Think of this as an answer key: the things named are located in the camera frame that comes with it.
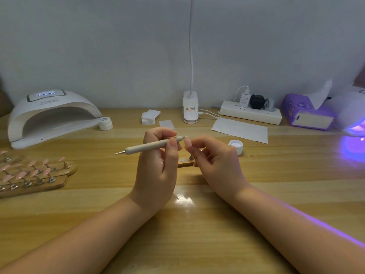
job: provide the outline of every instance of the tissue box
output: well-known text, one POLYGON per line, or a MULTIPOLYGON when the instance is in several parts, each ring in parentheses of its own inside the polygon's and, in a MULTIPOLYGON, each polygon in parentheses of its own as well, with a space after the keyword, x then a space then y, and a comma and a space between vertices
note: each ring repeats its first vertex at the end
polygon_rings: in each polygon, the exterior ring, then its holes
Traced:
POLYGON ((284 97, 281 109, 290 125, 296 127, 327 130, 336 118, 325 104, 315 110, 308 96, 293 93, 284 97))

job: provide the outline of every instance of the dotting tool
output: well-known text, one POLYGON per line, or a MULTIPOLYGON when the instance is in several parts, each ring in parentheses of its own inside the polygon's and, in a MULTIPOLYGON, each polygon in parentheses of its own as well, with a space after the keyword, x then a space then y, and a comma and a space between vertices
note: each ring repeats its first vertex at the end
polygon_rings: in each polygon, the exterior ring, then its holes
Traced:
MULTIPOLYGON (((187 138, 187 137, 176 137, 176 141, 180 142, 184 138, 187 138)), ((134 154, 134 153, 139 153, 139 152, 155 149, 158 147, 164 147, 164 146, 166 146, 168 141, 169 141, 168 139, 163 139, 160 141, 155 141, 155 142, 150 142, 150 143, 146 143, 146 144, 136 145, 133 147, 128 147, 124 151, 115 153, 114 155, 119 155, 119 154, 130 155, 130 154, 134 154)))

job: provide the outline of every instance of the cable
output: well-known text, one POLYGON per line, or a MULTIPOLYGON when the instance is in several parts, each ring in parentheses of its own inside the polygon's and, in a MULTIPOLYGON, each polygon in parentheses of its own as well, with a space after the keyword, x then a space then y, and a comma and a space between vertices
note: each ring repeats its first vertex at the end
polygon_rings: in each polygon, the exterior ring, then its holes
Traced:
POLYGON ((190 20, 189 20, 189 54, 190 54, 190 93, 193 94, 193 82, 194 82, 194 64, 193 64, 193 48, 192 48, 192 29, 191 24, 193 22, 193 6, 194 0, 190 0, 190 20))
POLYGON ((214 117, 215 119, 220 119, 220 118, 221 118, 220 116, 216 117, 216 116, 214 116, 214 115, 212 115, 212 114, 209 114, 209 113, 207 113, 207 112, 203 112, 203 111, 199 111, 199 112, 198 112, 198 114, 199 114, 199 115, 201 115, 201 114, 207 114, 207 115, 209 115, 209 116, 211 116, 211 117, 214 117))
POLYGON ((250 88, 249 88, 248 86, 246 86, 246 85, 241 86, 239 89, 237 89, 237 91, 236 91, 236 95, 235 95, 235 97, 234 97, 233 101, 235 101, 235 100, 236 100, 236 98, 237 98, 237 93, 238 93, 238 91, 239 91, 242 87, 247 87, 247 89, 250 89, 250 88))
POLYGON ((213 112, 211 112, 211 111, 209 111, 209 110, 203 110, 202 108, 200 108, 199 110, 200 110, 200 111, 208 112, 208 113, 210 113, 210 114, 216 115, 216 116, 218 116, 219 118, 221 118, 221 116, 220 116, 219 114, 213 113, 213 112))

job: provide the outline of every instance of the power strip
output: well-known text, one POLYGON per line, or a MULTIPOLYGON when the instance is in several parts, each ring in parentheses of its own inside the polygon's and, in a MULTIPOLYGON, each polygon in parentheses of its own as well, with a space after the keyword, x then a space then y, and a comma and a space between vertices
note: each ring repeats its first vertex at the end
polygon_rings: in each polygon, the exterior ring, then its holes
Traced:
POLYGON ((282 118, 280 110, 278 108, 275 111, 254 110, 250 107, 240 107, 238 103, 231 101, 223 101, 221 110, 218 113, 220 115, 238 117, 275 125, 279 125, 282 118))

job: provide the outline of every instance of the uv nail lamp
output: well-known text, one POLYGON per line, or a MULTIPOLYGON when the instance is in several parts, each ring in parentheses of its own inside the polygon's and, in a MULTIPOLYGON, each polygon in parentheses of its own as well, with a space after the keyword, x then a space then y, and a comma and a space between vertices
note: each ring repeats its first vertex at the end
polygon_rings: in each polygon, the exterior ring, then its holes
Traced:
POLYGON ((38 92, 15 106, 8 122, 8 137, 14 149, 21 149, 98 125, 102 117, 93 103, 74 92, 38 92))
POLYGON ((349 92, 331 98, 326 106, 337 114, 335 125, 347 135, 365 136, 365 89, 356 88, 357 92, 349 92))

